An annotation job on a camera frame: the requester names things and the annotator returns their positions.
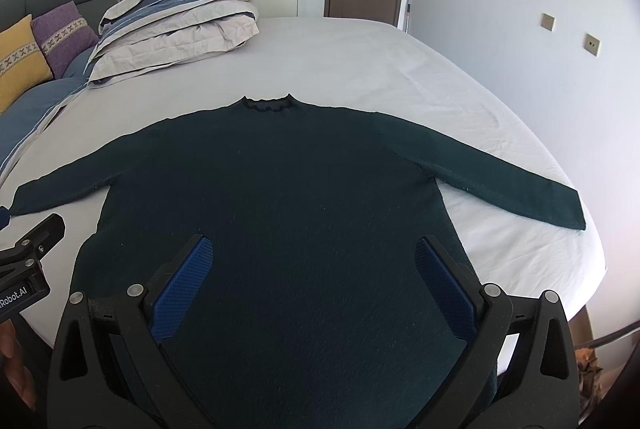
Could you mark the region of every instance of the folded comforter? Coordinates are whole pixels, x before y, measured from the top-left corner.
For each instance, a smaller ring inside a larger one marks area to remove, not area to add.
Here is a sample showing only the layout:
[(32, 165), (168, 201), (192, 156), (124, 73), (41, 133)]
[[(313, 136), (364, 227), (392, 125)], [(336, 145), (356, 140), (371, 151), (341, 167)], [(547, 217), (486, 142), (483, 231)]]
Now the folded comforter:
[(257, 0), (123, 0), (100, 22), (92, 85), (220, 55), (258, 33)]

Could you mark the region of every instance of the mattress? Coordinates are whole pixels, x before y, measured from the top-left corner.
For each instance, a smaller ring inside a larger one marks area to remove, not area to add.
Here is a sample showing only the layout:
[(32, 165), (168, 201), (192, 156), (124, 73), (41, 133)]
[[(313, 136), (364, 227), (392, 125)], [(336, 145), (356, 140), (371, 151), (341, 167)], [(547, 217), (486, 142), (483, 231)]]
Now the mattress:
[[(238, 101), (290, 93), (309, 104), (379, 111), (419, 123), (526, 170), (572, 186), (535, 135), (500, 100), (434, 50), (396, 28), (361, 20), (279, 18), (223, 56), (172, 66), (107, 87), (85, 89), (24, 152), (0, 187), (0, 205), (21, 184), (151, 123)], [(591, 298), (606, 266), (593, 219), (572, 231), (516, 216), (438, 182), (449, 216), (480, 281), (507, 293), (559, 293), (569, 318)], [(43, 259), (50, 295), (23, 312), (53, 344), (82, 243), (95, 233), (107, 190), (47, 212), (13, 218), (0, 249), (51, 212), (64, 239)], [(171, 210), (167, 213), (180, 214)], [(498, 371), (516, 341), (508, 337)]]

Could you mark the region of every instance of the metal screw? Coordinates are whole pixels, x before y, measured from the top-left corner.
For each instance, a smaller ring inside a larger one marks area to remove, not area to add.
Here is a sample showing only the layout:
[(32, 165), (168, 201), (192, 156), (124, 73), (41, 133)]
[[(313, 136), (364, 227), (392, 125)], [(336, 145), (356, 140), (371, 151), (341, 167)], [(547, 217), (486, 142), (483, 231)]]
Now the metal screw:
[(484, 293), (489, 297), (498, 297), (498, 295), (500, 295), (500, 287), (496, 284), (489, 283), (484, 287)]
[(132, 284), (127, 288), (127, 295), (129, 297), (138, 297), (145, 290), (142, 284)]
[(545, 292), (545, 299), (550, 303), (557, 303), (560, 300), (560, 298), (558, 297), (558, 294), (553, 290), (547, 290)]
[(71, 304), (78, 304), (83, 298), (84, 295), (82, 294), (82, 292), (73, 292), (71, 295), (69, 295), (69, 302)]

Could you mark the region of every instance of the yellow pillow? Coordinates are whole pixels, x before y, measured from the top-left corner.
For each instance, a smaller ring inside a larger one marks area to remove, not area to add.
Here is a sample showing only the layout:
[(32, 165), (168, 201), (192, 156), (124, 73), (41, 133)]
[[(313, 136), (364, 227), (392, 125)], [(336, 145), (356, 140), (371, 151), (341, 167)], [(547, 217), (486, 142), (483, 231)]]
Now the yellow pillow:
[(52, 78), (33, 37), (30, 15), (0, 33), (0, 113), (25, 91)]

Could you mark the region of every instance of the wall socket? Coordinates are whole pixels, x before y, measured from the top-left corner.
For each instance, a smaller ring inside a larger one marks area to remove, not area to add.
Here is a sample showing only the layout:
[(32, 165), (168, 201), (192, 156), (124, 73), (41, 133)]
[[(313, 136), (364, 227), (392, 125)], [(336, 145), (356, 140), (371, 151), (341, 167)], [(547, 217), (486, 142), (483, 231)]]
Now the wall socket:
[(587, 34), (584, 38), (584, 49), (597, 57), (600, 52), (600, 40), (596, 39), (593, 35)]
[(552, 32), (554, 30), (554, 27), (556, 26), (556, 18), (549, 14), (542, 14), (542, 21), (540, 22), (540, 26)]

